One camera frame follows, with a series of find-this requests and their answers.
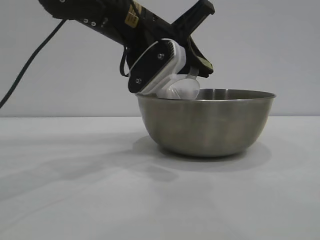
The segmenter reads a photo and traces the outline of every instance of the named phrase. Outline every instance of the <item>metal bowl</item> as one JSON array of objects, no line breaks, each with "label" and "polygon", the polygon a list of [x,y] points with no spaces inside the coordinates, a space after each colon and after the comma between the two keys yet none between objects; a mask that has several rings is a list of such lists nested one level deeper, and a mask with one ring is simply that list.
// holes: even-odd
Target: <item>metal bowl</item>
[{"label": "metal bowl", "polygon": [[235,89],[201,89],[196,100],[136,96],[150,137],[164,149],[194,157],[229,156],[249,148],[276,97]]}]

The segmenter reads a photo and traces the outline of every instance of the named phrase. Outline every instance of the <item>white wall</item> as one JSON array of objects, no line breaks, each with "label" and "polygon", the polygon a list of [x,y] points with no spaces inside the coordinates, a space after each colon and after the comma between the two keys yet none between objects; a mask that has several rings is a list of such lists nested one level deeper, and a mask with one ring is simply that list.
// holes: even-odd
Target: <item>white wall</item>
[{"label": "white wall", "polygon": [[[140,0],[173,22],[197,0]],[[277,94],[273,115],[320,115],[320,1],[215,0],[192,35],[215,67],[203,88]],[[0,1],[0,98],[59,23],[37,0]],[[40,53],[0,116],[136,116],[119,73],[122,46],[68,22]]]}]

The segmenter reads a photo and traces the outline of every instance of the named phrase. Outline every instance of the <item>yellow label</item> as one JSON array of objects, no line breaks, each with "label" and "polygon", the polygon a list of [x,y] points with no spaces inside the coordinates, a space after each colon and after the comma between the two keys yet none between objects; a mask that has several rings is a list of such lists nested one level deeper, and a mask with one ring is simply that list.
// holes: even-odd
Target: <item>yellow label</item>
[{"label": "yellow label", "polygon": [[[142,13],[142,6],[134,1],[134,5],[136,7],[136,9],[138,10],[139,14]],[[134,8],[132,7],[132,5],[130,5],[130,9],[128,12],[128,15],[125,18],[125,24],[129,25],[130,27],[132,27],[133,29],[135,29],[138,25],[139,22],[139,17],[137,16]]]},{"label": "yellow label", "polygon": [[202,57],[199,57],[199,56],[197,56],[198,57],[198,59],[205,65],[205,66],[207,66],[209,69],[214,69],[214,67],[212,66],[212,64],[209,62],[209,61],[207,61],[206,59],[204,59],[204,58],[202,58]]}]

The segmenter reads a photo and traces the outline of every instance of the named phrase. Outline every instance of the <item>white tabletop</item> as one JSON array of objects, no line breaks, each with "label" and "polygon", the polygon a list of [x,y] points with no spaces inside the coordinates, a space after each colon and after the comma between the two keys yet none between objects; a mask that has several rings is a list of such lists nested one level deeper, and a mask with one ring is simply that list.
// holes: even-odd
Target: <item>white tabletop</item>
[{"label": "white tabletop", "polygon": [[139,117],[0,118],[1,240],[319,240],[320,117],[183,159]]}]

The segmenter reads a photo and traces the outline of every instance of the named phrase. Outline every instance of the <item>bowl rim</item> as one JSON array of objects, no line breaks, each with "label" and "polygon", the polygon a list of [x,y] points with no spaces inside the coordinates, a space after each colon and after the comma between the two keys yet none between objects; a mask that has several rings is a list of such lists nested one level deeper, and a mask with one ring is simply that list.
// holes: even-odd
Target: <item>bowl rim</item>
[{"label": "bowl rim", "polygon": [[200,91],[205,91],[205,90],[217,90],[217,91],[239,91],[239,92],[254,92],[257,94],[266,94],[269,96],[266,97],[258,97],[258,98],[245,98],[245,99],[220,99],[220,100],[214,100],[214,99],[168,99],[168,98],[157,98],[154,96],[150,95],[143,95],[141,93],[136,93],[135,96],[139,99],[150,99],[150,100],[155,100],[155,101],[167,101],[167,102],[250,102],[250,101],[257,101],[257,100],[270,100],[270,99],[275,99],[277,97],[276,94],[267,92],[267,91],[258,91],[258,90],[248,90],[248,89],[234,89],[234,88],[201,88]]}]

